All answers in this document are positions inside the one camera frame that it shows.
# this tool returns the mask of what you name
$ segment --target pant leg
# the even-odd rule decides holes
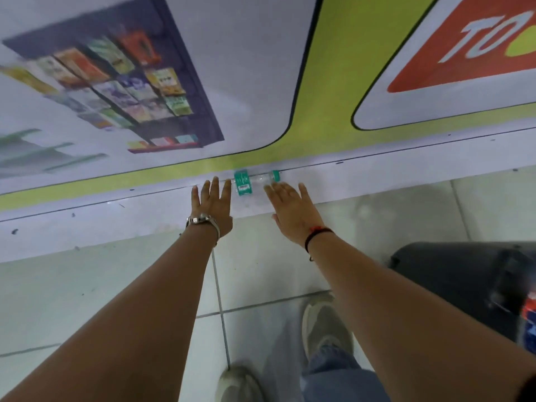
[[[300,378],[305,402],[390,402],[376,374],[337,346],[322,346]]]

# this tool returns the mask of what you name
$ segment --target floor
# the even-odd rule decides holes
[[[536,167],[318,205],[326,225],[381,263],[415,241],[536,240]],[[0,264],[0,396],[147,268],[177,232]],[[235,220],[206,270],[181,402],[210,401],[245,364],[271,401],[300,400],[301,311],[329,286],[269,214]],[[358,362],[372,369],[357,346]]]

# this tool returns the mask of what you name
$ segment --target plastic bottle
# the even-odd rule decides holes
[[[279,171],[272,170],[265,174],[248,175],[246,169],[241,169],[235,172],[235,178],[233,180],[234,190],[238,195],[251,195],[258,191],[264,191],[263,186],[269,185],[272,182],[279,182],[281,180]]]

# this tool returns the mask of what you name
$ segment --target gray shelf image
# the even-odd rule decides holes
[[[57,150],[74,145],[72,142],[43,147],[24,140],[24,137],[40,131],[38,128],[30,128],[0,136],[0,179],[54,173],[108,157],[102,153],[69,155]]]

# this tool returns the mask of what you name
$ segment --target sneaker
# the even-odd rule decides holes
[[[259,383],[244,367],[233,367],[221,374],[216,402],[265,402]]]
[[[352,333],[339,317],[333,296],[320,295],[305,307],[302,319],[302,341],[307,359],[324,345],[335,345],[354,354]]]

